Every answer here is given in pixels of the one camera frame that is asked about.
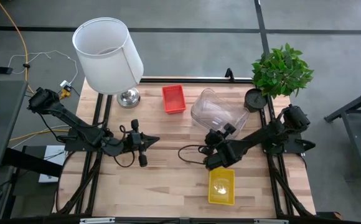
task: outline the green leaves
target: green leaves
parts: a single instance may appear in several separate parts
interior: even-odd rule
[[[261,55],[261,58],[253,63],[253,83],[262,89],[263,95],[276,98],[278,95],[289,96],[299,89],[306,88],[313,77],[313,70],[298,56],[302,55],[288,43],[285,48],[272,49],[271,53]]]
[[[290,45],[288,43],[286,43],[286,51],[289,52],[290,51]]]

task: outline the yellow plastic basket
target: yellow plastic basket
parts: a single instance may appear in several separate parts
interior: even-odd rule
[[[235,204],[235,171],[223,167],[210,171],[208,202],[221,205]]]

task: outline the lamp base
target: lamp base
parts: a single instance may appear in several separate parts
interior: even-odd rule
[[[117,94],[117,101],[123,108],[134,108],[141,101],[141,96],[136,88]]]

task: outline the concrete floor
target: concrete floor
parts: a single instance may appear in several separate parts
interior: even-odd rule
[[[257,29],[254,0],[14,0],[4,6],[19,26],[79,26],[95,17],[115,17],[128,27],[150,28],[242,28]],[[261,0],[267,29],[361,30],[361,1],[358,0]],[[0,25],[10,25],[0,10]],[[251,63],[262,53],[260,34],[132,33],[142,57],[146,76],[222,77],[231,67],[238,77],[250,77]],[[72,47],[72,33],[23,32],[28,50],[59,50],[78,60]],[[286,42],[304,52],[304,60],[315,70],[308,88],[292,103],[308,114],[312,124],[303,134],[317,146],[307,153],[307,171],[317,211],[337,211],[345,219],[361,221],[361,181],[346,183],[344,175],[355,164],[341,120],[332,124],[323,117],[361,94],[361,35],[268,35],[269,47]],[[0,66],[11,55],[23,54],[15,32],[0,31]],[[16,71],[23,60],[17,58]],[[73,63],[60,55],[41,55],[33,61],[29,82],[32,88],[59,89],[59,83],[73,77]],[[80,91],[83,72],[74,82]],[[19,80],[23,75],[0,76]],[[75,111],[78,97],[63,101]],[[40,118],[26,110],[24,102],[13,136],[44,129]],[[54,118],[47,122],[61,124]],[[27,145],[56,144],[45,134]],[[42,215],[35,205],[20,203],[17,215]],[[45,197],[52,203],[51,197]]]

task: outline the red container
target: red container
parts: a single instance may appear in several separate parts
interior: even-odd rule
[[[166,113],[180,113],[186,110],[186,102],[182,85],[163,86],[162,97]]]

